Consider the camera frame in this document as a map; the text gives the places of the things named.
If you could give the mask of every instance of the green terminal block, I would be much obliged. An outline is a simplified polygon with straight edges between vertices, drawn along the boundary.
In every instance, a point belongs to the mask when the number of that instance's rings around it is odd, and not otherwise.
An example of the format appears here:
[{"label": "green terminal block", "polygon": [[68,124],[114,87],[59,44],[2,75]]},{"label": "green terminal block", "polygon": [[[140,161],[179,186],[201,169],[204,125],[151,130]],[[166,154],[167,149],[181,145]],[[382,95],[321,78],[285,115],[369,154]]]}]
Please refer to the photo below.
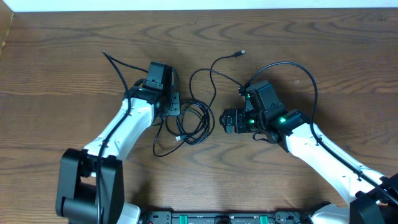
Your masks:
[{"label": "green terminal block", "polygon": [[267,216],[260,216],[260,224],[269,224]]},{"label": "green terminal block", "polygon": [[180,215],[180,224],[188,224],[188,216],[187,215]]}]

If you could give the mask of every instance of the white wall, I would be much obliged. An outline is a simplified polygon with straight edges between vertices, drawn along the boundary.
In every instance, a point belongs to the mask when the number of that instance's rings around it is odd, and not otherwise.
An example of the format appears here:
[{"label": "white wall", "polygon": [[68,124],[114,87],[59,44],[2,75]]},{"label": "white wall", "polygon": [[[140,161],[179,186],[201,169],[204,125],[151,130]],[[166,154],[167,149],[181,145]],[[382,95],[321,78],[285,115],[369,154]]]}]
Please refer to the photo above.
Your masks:
[{"label": "white wall", "polygon": [[398,0],[3,0],[14,12],[398,7]]}]

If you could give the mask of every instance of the wooden surface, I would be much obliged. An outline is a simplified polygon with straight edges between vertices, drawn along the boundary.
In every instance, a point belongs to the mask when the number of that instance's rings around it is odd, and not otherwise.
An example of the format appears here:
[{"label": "wooden surface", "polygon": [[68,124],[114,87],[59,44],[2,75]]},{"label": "wooden surface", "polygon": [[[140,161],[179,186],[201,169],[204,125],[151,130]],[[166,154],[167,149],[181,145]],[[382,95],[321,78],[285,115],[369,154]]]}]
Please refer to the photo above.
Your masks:
[{"label": "wooden surface", "polygon": [[10,29],[14,13],[8,8],[6,3],[0,0],[0,57]]},{"label": "wooden surface", "polygon": [[[0,223],[65,222],[54,209],[60,158],[97,137],[121,104],[123,86],[103,49],[143,68],[174,66],[182,98],[194,70],[238,50],[247,54],[215,68],[242,83],[268,63],[302,63],[318,82],[324,133],[369,167],[398,171],[397,9],[20,13],[0,60]],[[145,75],[121,69],[130,85]],[[281,66],[265,79],[289,109],[309,114],[313,88],[303,72]],[[208,73],[194,82],[209,102]],[[215,83],[217,118],[244,105],[234,83]],[[128,202],[246,211],[345,205],[306,163],[251,134],[227,135],[217,123],[203,144],[159,159],[156,132],[147,129],[128,156]],[[158,148],[176,144],[161,133]]]}]

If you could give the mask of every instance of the black cable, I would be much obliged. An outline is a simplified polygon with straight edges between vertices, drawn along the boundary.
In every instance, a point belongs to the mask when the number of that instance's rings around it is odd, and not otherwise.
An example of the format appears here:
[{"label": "black cable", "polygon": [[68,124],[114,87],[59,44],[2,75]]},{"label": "black cable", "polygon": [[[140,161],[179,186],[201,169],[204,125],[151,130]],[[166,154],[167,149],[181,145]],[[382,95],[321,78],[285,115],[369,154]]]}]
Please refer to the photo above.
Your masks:
[{"label": "black cable", "polygon": [[143,71],[143,72],[148,73],[148,71],[145,70],[145,69],[143,69],[143,68],[139,68],[139,67],[136,67],[136,66],[133,66],[133,65],[129,65],[129,64],[127,64],[127,63],[124,63],[124,62],[119,61],[118,59],[116,59],[116,58],[114,58],[114,57],[112,57],[112,56],[110,56],[110,55],[108,55],[108,56],[109,56],[110,59],[114,60],[115,62],[117,62],[117,63],[119,63],[119,64],[121,64],[121,65],[124,65],[124,66],[126,66],[126,67],[134,68],[134,69],[136,69],[136,70],[140,70],[140,71]]},{"label": "black cable", "polygon": [[252,136],[253,140],[255,140],[255,141],[265,141],[265,142],[270,143],[270,142],[268,141],[268,139],[266,139],[266,138],[256,139],[256,135],[258,135],[258,134],[262,134],[262,133],[259,132],[259,131],[256,131],[255,133],[253,133],[253,136]]},{"label": "black cable", "polygon": [[351,171],[353,171],[356,175],[358,175],[358,178],[362,178],[363,180],[365,180],[367,183],[371,184],[375,189],[377,189],[380,193],[382,193],[385,197],[387,197],[388,199],[391,200],[391,202],[393,202],[394,204],[398,205],[398,200],[395,199],[390,193],[386,192],[385,190],[383,190],[377,183],[375,183],[375,181],[373,181],[372,179],[370,179],[368,176],[366,176],[362,171],[357,170],[353,165],[351,165],[349,162],[345,161],[344,159],[342,159],[340,156],[338,156],[334,151],[332,151],[323,141],[321,138],[319,138],[314,130],[313,127],[313,120],[315,117],[315,109],[317,108],[317,101],[318,101],[318,87],[317,87],[317,83],[314,79],[314,77],[311,75],[311,73],[302,65],[295,63],[295,62],[276,62],[276,63],[272,63],[269,65],[266,65],[265,67],[261,68],[258,72],[256,72],[251,78],[250,80],[241,88],[242,93],[245,91],[245,89],[250,85],[250,83],[265,69],[267,68],[271,68],[275,65],[294,65],[298,68],[301,68],[311,79],[312,81],[312,85],[314,88],[314,101],[313,101],[313,108],[312,108],[312,115],[311,115],[311,119],[310,119],[310,129],[311,129],[311,133],[314,137],[314,139],[317,141],[317,144],[320,144],[327,152],[329,152],[329,154],[331,154],[337,161],[341,162],[344,166],[346,166],[348,169],[350,169]]},{"label": "black cable", "polygon": [[[115,58],[112,58],[104,50],[102,51],[102,53],[109,60],[109,62],[111,62],[111,65],[113,66],[115,71],[118,73],[119,78],[122,81],[122,84],[123,84],[123,87],[124,87],[124,91],[125,91],[124,94],[126,95],[126,98],[128,99],[128,101],[127,101],[127,110],[126,110],[125,114],[116,123],[116,125],[113,127],[113,129],[109,132],[109,134],[103,140],[102,145],[101,145],[101,147],[99,149],[99,152],[98,152],[98,157],[97,157],[97,161],[96,161],[96,197],[97,197],[97,223],[98,224],[102,223],[102,215],[103,215],[103,212],[101,210],[101,159],[102,159],[102,155],[104,153],[104,149],[105,149],[107,143],[109,142],[111,136],[117,130],[117,128],[122,124],[122,122],[127,118],[127,116],[129,115],[129,113],[131,111],[131,92],[129,91],[129,88],[127,86],[127,83],[126,83],[122,73],[120,72],[119,68],[115,65],[115,63],[113,63],[113,60],[115,62],[117,62],[117,63],[122,64],[122,65],[125,65],[125,66],[128,66],[128,67],[132,67],[132,68],[135,68],[135,69],[138,69],[138,70],[141,70],[141,71],[145,71],[144,69],[133,67],[132,65],[127,65],[127,64],[125,64],[123,62],[120,62],[119,60],[116,60]],[[134,85],[138,86],[143,81],[144,81],[143,79],[140,79]]]},{"label": "black cable", "polygon": [[[213,62],[211,67],[213,68],[214,64],[217,61],[219,61],[219,60],[221,60],[223,58],[238,57],[238,56],[240,56],[240,55],[242,55],[244,53],[245,53],[245,51],[242,50],[242,51],[239,51],[239,52],[235,52],[234,54],[232,54],[230,56],[220,57],[220,58],[216,59]],[[190,80],[189,80],[189,90],[190,90],[190,94],[191,94],[192,100],[183,102],[181,104],[181,106],[186,106],[186,108],[181,110],[180,114],[176,117],[175,125],[176,125],[177,130],[178,130],[177,133],[170,129],[169,123],[168,123],[169,117],[166,117],[166,119],[161,118],[162,121],[160,123],[154,124],[154,126],[155,125],[160,125],[159,130],[158,130],[158,132],[156,134],[156,137],[155,137],[155,140],[154,140],[154,145],[152,147],[152,150],[153,150],[153,153],[154,153],[155,156],[157,156],[157,157],[167,156],[170,153],[176,151],[184,143],[187,143],[190,146],[195,145],[195,144],[200,144],[203,141],[205,141],[206,138],[213,132],[214,127],[215,127],[215,117],[214,117],[214,114],[213,114],[212,110],[210,109],[210,106],[211,106],[211,104],[213,104],[213,101],[214,101],[214,99],[216,97],[216,87],[215,87],[214,81],[213,81],[212,76],[211,76],[212,73],[215,73],[217,75],[221,75],[221,76],[231,80],[232,82],[235,82],[240,87],[242,87],[242,84],[240,84],[238,81],[234,80],[233,78],[231,78],[231,77],[229,77],[227,75],[224,75],[224,74],[222,74],[220,72],[217,72],[217,71],[213,70],[212,68],[211,69],[209,69],[209,68],[201,68],[201,69],[198,69],[198,70],[196,70],[196,71],[194,71],[192,73],[192,75],[190,77]],[[213,85],[213,88],[215,90],[214,95],[213,95],[213,99],[211,100],[209,105],[207,105],[206,103],[196,99],[194,97],[194,95],[193,95],[193,92],[192,92],[192,79],[195,76],[195,74],[200,72],[200,71],[209,71],[210,72],[211,84]],[[183,127],[183,120],[184,120],[185,115],[187,113],[191,113],[191,114],[195,115],[200,120],[198,125],[196,126],[196,128],[190,133],[187,132],[185,130],[185,128]],[[175,136],[178,141],[179,140],[183,140],[183,141],[176,148],[172,149],[171,151],[169,151],[169,152],[167,152],[167,153],[165,153],[163,155],[158,155],[155,152],[155,145],[156,145],[157,139],[159,137],[160,130],[162,129],[164,123],[166,125],[167,131],[171,135]]]}]

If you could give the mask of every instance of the cable connector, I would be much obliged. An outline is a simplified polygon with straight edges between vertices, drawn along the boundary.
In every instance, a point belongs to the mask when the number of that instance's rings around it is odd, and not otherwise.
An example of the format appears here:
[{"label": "cable connector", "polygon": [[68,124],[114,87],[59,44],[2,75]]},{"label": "cable connector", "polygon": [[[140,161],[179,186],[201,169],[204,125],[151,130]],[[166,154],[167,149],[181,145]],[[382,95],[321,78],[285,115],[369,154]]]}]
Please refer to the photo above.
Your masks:
[{"label": "cable connector", "polygon": [[233,54],[233,56],[234,56],[234,57],[241,56],[241,55],[244,54],[244,53],[246,53],[246,51],[245,51],[245,50],[241,50],[241,51],[239,51],[239,52],[235,52],[235,53]]},{"label": "cable connector", "polygon": [[179,140],[181,140],[181,139],[185,139],[187,136],[186,135],[181,135],[181,136],[177,136],[177,137],[175,137],[175,140],[176,141],[179,141]]}]

